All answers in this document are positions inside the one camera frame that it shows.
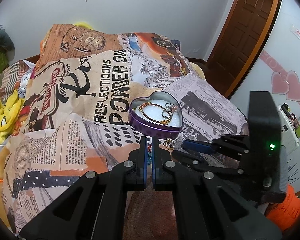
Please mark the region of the hand in orange sleeve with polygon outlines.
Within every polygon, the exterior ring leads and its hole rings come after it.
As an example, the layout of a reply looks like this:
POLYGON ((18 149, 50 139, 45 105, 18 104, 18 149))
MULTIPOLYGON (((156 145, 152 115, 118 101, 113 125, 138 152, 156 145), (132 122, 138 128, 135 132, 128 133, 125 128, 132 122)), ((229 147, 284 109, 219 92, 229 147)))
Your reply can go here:
POLYGON ((279 204, 269 204, 264 215, 281 231, 292 227, 300 217, 300 199, 292 185, 288 184, 285 200, 279 204))

